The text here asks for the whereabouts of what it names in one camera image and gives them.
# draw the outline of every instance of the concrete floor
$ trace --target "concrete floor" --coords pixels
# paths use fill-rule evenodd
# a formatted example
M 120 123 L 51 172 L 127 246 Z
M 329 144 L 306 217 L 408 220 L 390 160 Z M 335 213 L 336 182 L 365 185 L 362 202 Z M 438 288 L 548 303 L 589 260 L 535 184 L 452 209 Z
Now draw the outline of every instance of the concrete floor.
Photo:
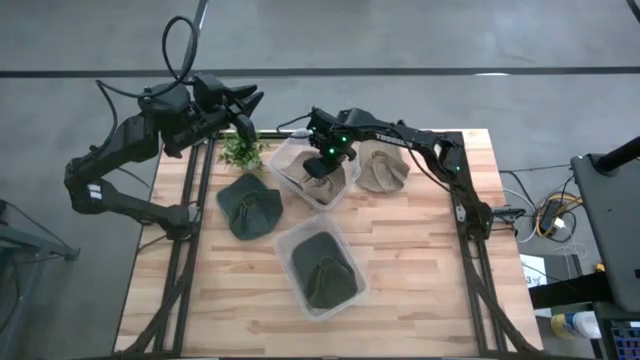
M 5 49 L 0 70 L 162 69 L 164 24 L 175 14 L 192 17 L 196 5 L 196 0 L 0 0 Z M 638 32 L 640 24 L 623 0 L 215 1 L 204 21 L 196 67 L 629 66 L 640 65 Z M 186 38 L 185 29 L 170 37 L 175 64 L 182 60 Z M 108 80 L 131 91 L 163 81 Z M 634 75 L 225 82 L 257 83 L 266 92 L 254 116 L 261 129 L 312 105 L 331 112 L 357 106 L 415 127 L 488 128 L 501 169 L 568 163 L 574 155 L 607 151 L 640 133 L 635 106 L 640 82 Z M 114 101 L 121 120 L 137 111 L 130 99 Z M 93 79 L 0 79 L 0 118 L 0 198 L 82 248 L 76 263 L 48 265 L 29 314 L 27 358 L 108 354 L 140 226 L 114 214 L 74 213 L 62 185 L 67 161 L 109 131 L 107 104 Z M 125 168 L 151 182 L 155 165 L 149 160 Z M 538 199 L 569 172 L 521 176 Z M 149 195 L 126 175 L 107 178 L 125 193 Z M 520 190 L 513 179 L 503 181 Z M 589 272 L 599 257 L 586 217 L 580 212 L 578 217 L 576 239 L 588 249 L 581 265 Z M 556 247 L 534 239 L 522 244 L 521 252 L 558 254 Z M 584 344 L 551 342 L 545 345 L 553 353 L 584 355 Z

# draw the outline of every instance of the green cloth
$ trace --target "green cloth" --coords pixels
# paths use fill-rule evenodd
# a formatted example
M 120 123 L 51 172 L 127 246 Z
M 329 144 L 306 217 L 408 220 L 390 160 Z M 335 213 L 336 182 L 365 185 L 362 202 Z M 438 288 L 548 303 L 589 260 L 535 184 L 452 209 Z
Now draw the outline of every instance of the green cloth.
M 270 233 L 282 216 L 280 191 L 270 190 L 253 174 L 244 174 L 218 192 L 218 206 L 239 240 Z
M 358 292 L 354 270 L 328 232 L 298 245 L 292 264 L 307 302 L 316 309 L 334 308 Z

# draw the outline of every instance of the wooden table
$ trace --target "wooden table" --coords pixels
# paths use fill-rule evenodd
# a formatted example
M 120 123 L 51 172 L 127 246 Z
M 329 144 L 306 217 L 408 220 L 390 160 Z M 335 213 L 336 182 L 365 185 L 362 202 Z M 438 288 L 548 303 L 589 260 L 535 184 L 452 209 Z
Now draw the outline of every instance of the wooden table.
M 478 195 L 491 206 L 504 205 L 488 131 L 463 133 Z M 378 195 L 354 186 L 330 212 L 370 289 L 360 303 L 320 323 L 303 316 L 273 249 L 281 232 L 316 213 L 281 188 L 284 214 L 275 231 L 258 240 L 239 241 L 228 230 L 215 195 L 241 173 L 216 163 L 183 356 L 477 355 L 450 195 L 420 173 L 406 151 L 403 155 L 412 167 L 401 192 Z M 163 156 L 153 202 L 179 203 L 187 159 L 184 153 L 182 159 Z M 261 177 L 270 188 L 280 188 L 269 173 Z M 141 244 L 159 235 L 159 228 L 150 227 Z M 137 257 L 116 350 L 131 344 L 157 310 L 170 247 L 169 241 L 162 241 Z M 542 348 L 513 233 L 493 232 L 487 247 L 500 305 L 527 340 Z M 488 312 L 483 313 L 491 337 Z M 168 329 L 170 344 L 173 326 Z

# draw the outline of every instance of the beige cloth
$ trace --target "beige cloth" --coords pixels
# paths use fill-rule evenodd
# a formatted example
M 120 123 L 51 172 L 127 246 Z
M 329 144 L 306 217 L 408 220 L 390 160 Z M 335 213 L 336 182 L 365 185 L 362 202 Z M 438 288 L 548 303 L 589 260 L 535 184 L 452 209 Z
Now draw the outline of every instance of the beige cloth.
M 318 157 L 315 151 L 303 151 L 299 153 L 289 166 L 282 169 L 282 174 L 323 205 L 333 200 L 347 184 L 346 175 L 342 166 L 322 179 L 316 179 L 307 174 L 303 163 L 307 159 Z
M 369 140 L 358 148 L 360 177 L 356 183 L 375 193 L 402 190 L 409 175 L 409 165 L 402 160 L 400 149 L 391 144 Z

